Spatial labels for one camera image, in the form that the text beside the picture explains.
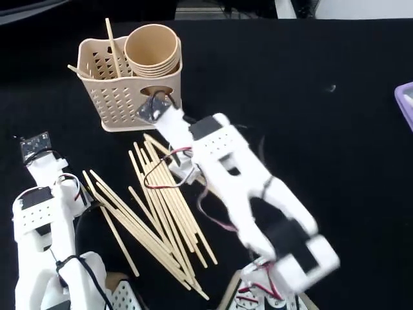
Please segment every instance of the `black cloth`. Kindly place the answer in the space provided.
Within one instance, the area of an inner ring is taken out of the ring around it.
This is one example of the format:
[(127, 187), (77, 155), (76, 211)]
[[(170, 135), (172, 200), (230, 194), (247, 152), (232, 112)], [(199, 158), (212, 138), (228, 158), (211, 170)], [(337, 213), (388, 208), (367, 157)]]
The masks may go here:
[[(182, 97), (186, 113), (216, 112), (243, 132), (254, 151), (265, 133), (265, 161), (303, 202), (341, 258), (341, 268), (308, 291), (320, 309), (377, 309), (407, 305), (412, 271), (413, 135), (394, 89), (413, 80), (413, 20), (386, 21), (176, 21), (166, 23), (183, 45)], [(12, 202), (34, 185), (22, 166), (18, 137), (49, 131), (52, 146), (73, 171), (94, 169), (136, 212), (127, 186), (141, 193), (127, 151), (140, 132), (108, 133), (82, 82), (66, 68), (76, 64), (87, 37), (105, 28), (7, 28), (0, 77), (0, 236), (3, 309), (14, 302), (17, 252)], [(113, 25), (125, 36), (138, 24)], [(201, 187), (183, 192), (216, 253), (208, 269), (191, 254), (207, 302), (186, 291), (119, 225), (141, 276), (139, 293), (152, 309), (213, 309), (248, 254), (232, 232), (195, 207)], [(265, 229), (278, 214), (253, 201)], [(204, 208), (226, 219), (209, 196)], [(99, 253), (109, 271), (130, 273), (99, 211), (87, 214), (82, 247)]]

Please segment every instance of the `plastic basket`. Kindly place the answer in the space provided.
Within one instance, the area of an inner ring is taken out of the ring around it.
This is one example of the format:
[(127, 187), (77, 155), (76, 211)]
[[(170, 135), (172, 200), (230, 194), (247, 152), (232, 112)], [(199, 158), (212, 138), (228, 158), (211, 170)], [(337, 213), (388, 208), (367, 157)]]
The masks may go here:
[(114, 39), (121, 77), (116, 74), (109, 40), (86, 39), (79, 46), (77, 68), (93, 79), (79, 74), (77, 76), (82, 80), (101, 118), (102, 127), (109, 132), (153, 128), (135, 115), (136, 110), (149, 97), (144, 92), (147, 87), (171, 88), (170, 95), (181, 106), (182, 57), (178, 70), (173, 74), (156, 78), (132, 76), (133, 72), (123, 52), (126, 38)]

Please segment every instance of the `perforated plate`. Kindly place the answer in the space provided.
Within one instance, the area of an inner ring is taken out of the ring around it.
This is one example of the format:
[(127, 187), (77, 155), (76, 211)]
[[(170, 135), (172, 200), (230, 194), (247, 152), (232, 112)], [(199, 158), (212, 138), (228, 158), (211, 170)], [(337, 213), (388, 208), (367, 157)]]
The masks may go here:
[(240, 147), (248, 147), (248, 143), (235, 127), (225, 126), (195, 141), (192, 147), (197, 156), (205, 154), (220, 160)]
[(54, 199), (50, 199), (19, 212), (15, 216), (15, 225), (19, 226), (21, 234), (25, 234), (54, 220)]
[(127, 281), (121, 281), (116, 287), (112, 294), (112, 306), (114, 310), (142, 310)]
[[(237, 290), (242, 287), (246, 287), (246, 284), (244, 282), (240, 283)], [(259, 300), (259, 303), (249, 301), (248, 299)], [(277, 300), (266, 294), (265, 299), (267, 301), (267, 304), (271, 307), (271, 309), (282, 309), (282, 310), (296, 310), (297, 309), (295, 307), (294, 297), (286, 301), (286, 300)], [(304, 302), (302, 301), (300, 297), (298, 298), (298, 300), (299, 300), (299, 310), (310, 310), (310, 308), (308, 308), (304, 304)], [(231, 301), (227, 309), (228, 310), (245, 310), (245, 309), (247, 310), (267, 310), (267, 308), (265, 307), (264, 297), (262, 297), (262, 295), (256, 296), (252, 292), (235, 293), (234, 299)]]

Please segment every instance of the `black wire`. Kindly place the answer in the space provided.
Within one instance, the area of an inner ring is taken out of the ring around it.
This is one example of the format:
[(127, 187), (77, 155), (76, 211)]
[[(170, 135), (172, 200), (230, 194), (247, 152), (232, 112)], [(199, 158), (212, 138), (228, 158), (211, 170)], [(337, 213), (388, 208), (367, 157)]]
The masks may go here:
[(59, 154), (58, 151), (50, 148), (50, 147), (46, 147), (44, 149), (41, 149), (39, 151), (37, 151), (36, 153), (34, 153), (33, 155), (30, 155), (29, 158), (27, 158), (24, 162), (23, 165), (27, 166), (29, 164), (32, 163), (32, 161), (34, 161), (37, 157), (39, 157), (40, 154), (46, 153), (46, 152), (52, 152), (53, 154), (57, 155), (58, 158), (62, 158), (62, 155)]
[(76, 224), (76, 228), (75, 228), (75, 250), (76, 250), (76, 254), (80, 255), (80, 248), (79, 248), (79, 231), (80, 231), (80, 226), (83, 222), (83, 219), (85, 218), (85, 214), (86, 213), (90, 213), (91, 210), (96, 209), (97, 207), (100, 207), (102, 204), (101, 203), (92, 203), (92, 205), (86, 209), (85, 211), (83, 211), (82, 214), (80, 214), (80, 216), (77, 219), (77, 224)]
[(299, 300), (298, 300), (298, 295), (295, 297), (296, 299), (296, 309), (299, 310)]
[(165, 94), (165, 96), (167, 96), (169, 98), (170, 102), (172, 103), (172, 105), (174, 106), (175, 109), (179, 108), (176, 105), (175, 99), (170, 94), (168, 94), (164, 90), (159, 89), (159, 90), (155, 91), (149, 99), (150, 117), (152, 118), (153, 121), (157, 121), (157, 119), (155, 119), (155, 116), (154, 116), (154, 112), (155, 112), (154, 111), (154, 99), (155, 99), (155, 96), (160, 94), (160, 93)]
[(149, 186), (149, 183), (148, 183), (149, 174), (153, 173), (155, 171), (155, 169), (158, 168), (159, 165), (162, 163), (162, 161), (164, 161), (165, 158), (167, 158), (167, 157), (169, 157), (169, 156), (165, 156), (164, 158), (161, 158), (161, 160), (159, 160), (159, 162), (147, 174), (145, 174), (145, 177), (143, 178), (143, 185), (147, 189), (153, 189), (151, 186)]
[(63, 262), (56, 262), (56, 272), (57, 274), (61, 277), (59, 270), (62, 269), (70, 260), (73, 258), (76, 258), (79, 263), (86, 269), (86, 272), (89, 274), (90, 278), (92, 279), (97, 291), (105, 301), (105, 304), (108, 306), (109, 310), (114, 310), (112, 307), (112, 304), (110, 303), (108, 297), (106, 296), (105, 292), (102, 290), (102, 287), (99, 285), (99, 282), (96, 279), (95, 274), (93, 273), (92, 268), (86, 263), (86, 260), (83, 257), (80, 257), (78, 255), (70, 255), (68, 258), (66, 258)]

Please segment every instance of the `circuit board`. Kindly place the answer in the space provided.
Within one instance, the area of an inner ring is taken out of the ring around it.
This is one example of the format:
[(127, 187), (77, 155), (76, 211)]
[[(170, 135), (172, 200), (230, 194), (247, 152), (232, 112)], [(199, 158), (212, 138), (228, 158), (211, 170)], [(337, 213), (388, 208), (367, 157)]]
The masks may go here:
[(52, 144), (50, 142), (49, 133), (44, 132), (33, 138), (20, 142), (21, 155), (23, 161), (26, 161), (31, 155), (43, 149), (50, 149)]

